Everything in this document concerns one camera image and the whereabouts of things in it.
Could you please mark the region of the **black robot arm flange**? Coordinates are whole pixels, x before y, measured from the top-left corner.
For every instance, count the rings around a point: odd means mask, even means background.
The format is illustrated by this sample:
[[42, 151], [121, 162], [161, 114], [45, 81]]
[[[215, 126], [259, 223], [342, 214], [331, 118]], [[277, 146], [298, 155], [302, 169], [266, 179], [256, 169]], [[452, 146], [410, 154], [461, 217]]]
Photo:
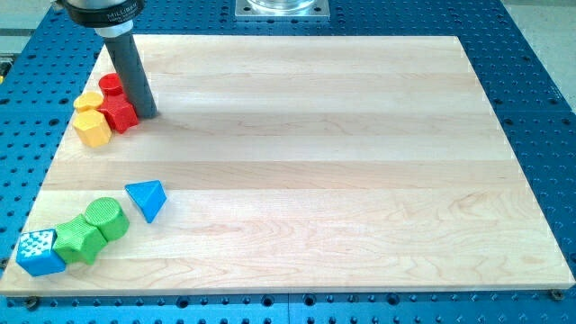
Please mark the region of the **black robot arm flange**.
[[144, 0], [55, 0], [52, 4], [64, 9], [74, 23], [93, 28], [104, 38], [130, 32], [133, 19], [145, 7]]

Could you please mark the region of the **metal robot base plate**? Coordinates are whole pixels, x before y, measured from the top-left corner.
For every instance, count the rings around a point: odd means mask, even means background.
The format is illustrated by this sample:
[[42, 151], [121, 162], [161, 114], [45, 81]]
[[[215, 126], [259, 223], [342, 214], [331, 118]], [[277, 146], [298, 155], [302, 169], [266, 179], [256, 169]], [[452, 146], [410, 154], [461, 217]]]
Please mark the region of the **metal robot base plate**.
[[328, 0], [236, 0], [235, 16], [241, 19], [329, 18]]

